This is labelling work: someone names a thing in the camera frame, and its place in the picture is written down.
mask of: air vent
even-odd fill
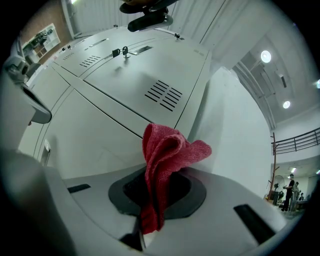
[[[161,106],[171,112],[177,106],[182,93],[170,87],[166,83],[158,80],[144,95],[154,102],[159,102]]]
[[[84,61],[82,61],[79,65],[87,68],[90,65],[93,65],[99,59],[101,59],[101,57],[91,55],[89,58],[86,58]]]
[[[63,60],[64,60],[64,61],[67,60],[67,59],[68,59],[69,57],[71,57],[73,54],[74,54],[73,52],[69,53],[67,56],[65,56],[65,57],[63,58]]]

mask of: railing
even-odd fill
[[[320,144],[320,127],[299,136],[295,136],[292,138],[287,138],[283,140],[279,140],[275,142],[275,150],[274,143],[272,142],[272,152],[275,154],[283,154],[289,152],[295,152],[299,150],[304,150],[313,146],[317,146]]]

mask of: brown wall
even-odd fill
[[[21,31],[21,41],[22,44],[24,44],[51,23],[54,24],[61,43],[56,45],[46,55],[44,55],[42,59],[40,59],[39,63],[41,64],[50,58],[50,56],[57,50],[72,40],[62,9],[61,1],[49,0],[47,3],[45,3],[43,7],[31,17]]]

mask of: round light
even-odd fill
[[[283,103],[283,108],[287,109],[290,107],[290,101],[286,101],[285,103]]]
[[[271,54],[270,52],[268,52],[267,50],[264,50],[263,52],[261,52],[261,60],[264,63],[269,63],[271,61]]]

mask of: red cloth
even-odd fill
[[[141,209],[142,233],[145,235],[159,231],[164,225],[172,172],[207,158],[212,151],[201,140],[190,144],[178,130],[154,123],[149,124],[144,131],[142,150],[146,161],[145,182],[149,192],[149,202]]]

